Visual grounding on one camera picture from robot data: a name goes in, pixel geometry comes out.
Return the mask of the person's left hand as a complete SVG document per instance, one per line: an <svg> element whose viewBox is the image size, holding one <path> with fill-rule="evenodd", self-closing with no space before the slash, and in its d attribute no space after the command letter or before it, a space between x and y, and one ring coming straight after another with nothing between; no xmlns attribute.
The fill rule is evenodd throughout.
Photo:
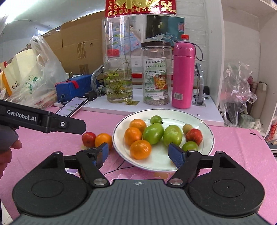
<svg viewBox="0 0 277 225"><path fill-rule="evenodd" d="M19 140L16 140L10 149L5 152L1 152L0 155L0 178L2 178L4 174L4 170L7 168L7 165L11 162L12 159L12 150L19 150L22 147L22 143Z"/></svg>

